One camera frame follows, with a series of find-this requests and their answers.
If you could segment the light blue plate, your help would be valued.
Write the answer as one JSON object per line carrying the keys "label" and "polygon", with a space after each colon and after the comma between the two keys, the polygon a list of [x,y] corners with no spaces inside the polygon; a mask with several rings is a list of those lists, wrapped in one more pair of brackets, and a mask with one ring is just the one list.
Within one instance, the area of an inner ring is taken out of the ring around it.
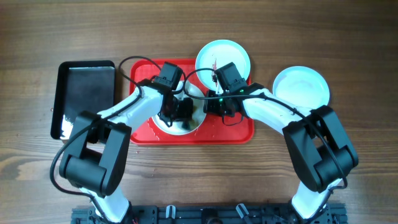
{"label": "light blue plate", "polygon": [[247,81],[251,71],[251,62],[244,48],[232,40],[214,40],[199,51],[195,69],[216,70],[231,62],[235,64],[241,77]]}
{"label": "light blue plate", "polygon": [[288,67],[276,76],[273,94],[294,105],[317,109],[330,102],[330,89],[316,70],[305,66]]}

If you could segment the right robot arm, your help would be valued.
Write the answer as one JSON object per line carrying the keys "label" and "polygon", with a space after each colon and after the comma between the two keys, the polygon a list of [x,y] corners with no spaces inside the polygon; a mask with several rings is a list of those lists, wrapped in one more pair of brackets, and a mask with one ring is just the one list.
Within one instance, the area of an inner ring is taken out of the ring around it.
{"label": "right robot arm", "polygon": [[283,135],[300,183],[289,203],[291,223],[311,223],[326,213],[328,199],[348,186],[348,174],[359,157],[342,123],[326,104],[306,107],[271,93],[258,83],[248,85],[234,63],[217,70],[204,68],[201,82],[214,87],[206,111],[219,116],[236,112],[260,121]]}

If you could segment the light blue plate top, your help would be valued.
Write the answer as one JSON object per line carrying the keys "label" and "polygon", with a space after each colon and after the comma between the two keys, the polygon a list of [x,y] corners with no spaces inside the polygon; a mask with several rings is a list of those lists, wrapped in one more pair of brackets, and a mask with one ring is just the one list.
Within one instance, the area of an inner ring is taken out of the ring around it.
{"label": "light blue plate top", "polygon": [[232,40],[214,40],[199,51],[195,69],[216,70],[231,62],[235,64],[241,77],[247,81],[251,71],[251,62],[244,48]]}

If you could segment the white plate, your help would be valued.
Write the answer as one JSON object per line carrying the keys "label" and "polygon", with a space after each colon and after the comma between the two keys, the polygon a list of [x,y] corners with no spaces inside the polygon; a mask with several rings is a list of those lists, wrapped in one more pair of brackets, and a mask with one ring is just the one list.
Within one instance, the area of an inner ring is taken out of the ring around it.
{"label": "white plate", "polygon": [[[179,100],[182,100],[184,98],[190,98],[188,95],[185,94],[184,91],[177,95],[174,95],[174,97]],[[198,127],[204,122],[206,114],[203,112],[204,101],[196,98],[191,99],[193,100],[194,108],[192,120],[189,122],[190,129],[182,129],[181,122],[174,122],[172,127],[168,128],[165,123],[160,120],[159,114],[152,117],[153,122],[161,131],[174,136],[182,136],[188,133],[192,133],[194,130],[198,129]]]}

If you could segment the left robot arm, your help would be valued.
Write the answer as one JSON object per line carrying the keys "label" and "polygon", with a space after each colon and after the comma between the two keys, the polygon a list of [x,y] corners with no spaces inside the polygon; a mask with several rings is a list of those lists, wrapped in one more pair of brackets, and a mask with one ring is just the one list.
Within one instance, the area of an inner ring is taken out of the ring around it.
{"label": "left robot arm", "polygon": [[67,143],[53,159],[50,180],[61,192],[53,171],[77,188],[75,195],[88,197],[96,220],[104,223],[137,223],[131,202],[119,186],[123,177],[131,133],[157,115],[167,125],[186,122],[192,107],[182,106],[176,95],[183,70],[164,63],[159,75],[136,83],[133,94],[110,109],[97,114],[80,113]]}

